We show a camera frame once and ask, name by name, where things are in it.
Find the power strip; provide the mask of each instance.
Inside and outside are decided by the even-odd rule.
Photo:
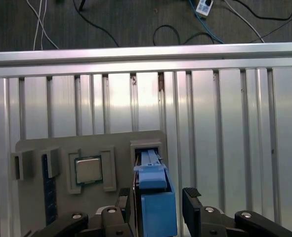
[[[197,5],[196,12],[200,17],[207,18],[213,3],[214,0],[200,0],[199,4]]]

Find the blue plastic holder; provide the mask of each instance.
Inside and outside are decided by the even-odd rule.
[[[154,150],[141,153],[141,166],[135,166],[139,172],[140,189],[166,189],[166,166],[161,164]]]
[[[176,236],[175,192],[167,167],[154,150],[147,150],[141,153],[141,166],[134,170],[139,172],[139,189],[158,189],[141,195],[144,237]]]

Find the screw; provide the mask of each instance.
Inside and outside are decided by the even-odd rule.
[[[246,217],[246,218],[250,218],[251,217],[251,214],[247,213],[247,212],[243,212],[243,213],[241,213],[241,215]]]
[[[114,212],[116,212],[116,209],[108,209],[107,212],[108,213],[114,213]]]
[[[205,208],[205,211],[209,212],[209,213],[213,213],[214,212],[214,209],[211,208],[211,207],[206,207]]]
[[[79,218],[81,218],[81,217],[82,217],[81,214],[74,214],[74,215],[72,216],[73,219],[79,219]]]

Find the blue cable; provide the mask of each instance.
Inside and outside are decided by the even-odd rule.
[[[195,10],[195,8],[194,8],[194,6],[193,6],[193,4],[192,4],[192,1],[191,0],[189,0],[189,2],[190,2],[190,5],[191,5],[191,7],[192,7],[192,9],[193,9],[193,11],[194,11],[194,13],[195,13],[195,15],[196,15],[196,17],[197,17],[197,19],[200,21],[200,23],[203,25],[203,27],[205,28],[205,30],[217,41],[217,42],[219,42],[219,43],[224,43],[224,41],[222,41],[222,40],[220,40],[219,38],[217,38],[210,30],[209,30],[209,28],[207,27],[207,25],[202,21],[202,19],[200,18],[200,16],[197,14],[197,12],[196,12],[196,10]]]

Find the gray floor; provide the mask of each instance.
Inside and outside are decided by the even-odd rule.
[[[264,35],[283,22],[263,21],[253,17],[246,9],[229,0],[254,27]],[[30,0],[38,9],[40,0]],[[292,0],[244,0],[260,15],[287,17]],[[203,30],[195,18],[188,0],[87,0],[83,14],[107,29],[120,46],[152,46],[154,30],[170,24],[179,31],[181,41]],[[32,50],[37,19],[25,0],[0,0],[0,51]],[[207,19],[210,29],[226,43],[246,43],[256,35],[237,16],[216,0]],[[87,24],[74,10],[72,0],[48,0],[45,19],[48,35],[61,49],[115,47],[101,30]],[[270,36],[266,42],[292,41],[292,22]],[[159,45],[176,45],[169,29],[161,29],[156,37]],[[205,36],[188,44],[207,44]],[[45,49],[53,47],[44,40]]]

